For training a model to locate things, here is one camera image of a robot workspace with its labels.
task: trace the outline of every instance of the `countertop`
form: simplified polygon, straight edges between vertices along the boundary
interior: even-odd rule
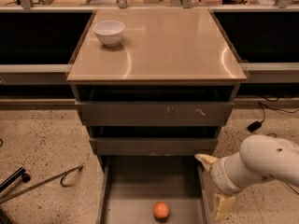
[[[117,20],[124,38],[108,48],[93,26]],[[246,81],[234,54],[207,8],[101,8],[69,70],[70,83]]]

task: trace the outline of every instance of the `drawer front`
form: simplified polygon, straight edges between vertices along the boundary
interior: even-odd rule
[[[157,202],[169,207],[167,223],[209,223],[202,171],[194,157],[109,156],[102,192],[100,224],[156,223]]]
[[[97,155],[194,155],[211,154],[217,145],[216,138],[91,138]]]
[[[77,102],[85,126],[223,126],[233,103]]]

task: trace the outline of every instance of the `bowl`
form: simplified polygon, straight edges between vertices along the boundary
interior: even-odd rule
[[[93,32],[104,45],[114,47],[122,40],[124,29],[120,21],[101,21],[94,25]]]

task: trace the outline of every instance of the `speckled floor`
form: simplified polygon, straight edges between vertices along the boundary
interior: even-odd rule
[[[290,110],[294,108],[299,108],[298,102],[290,106]],[[299,112],[287,114],[265,109],[265,114],[263,127],[256,133],[275,133],[299,144]],[[237,152],[242,140],[250,135],[246,127],[262,117],[263,112],[257,105],[237,105],[221,130],[214,155],[224,157]],[[13,105],[0,105],[0,138],[3,140],[0,182],[21,166],[32,177],[26,184],[16,181],[0,198],[84,165],[82,172],[76,171],[65,180],[65,184],[73,185],[71,187],[63,188],[57,179],[0,204],[12,223],[96,222],[103,173],[86,130],[71,105],[22,105],[21,110]],[[204,172],[204,179],[212,219],[214,187],[209,173]],[[238,195],[230,215],[222,223],[296,224],[299,223],[298,206],[299,196],[279,181],[254,185]]]

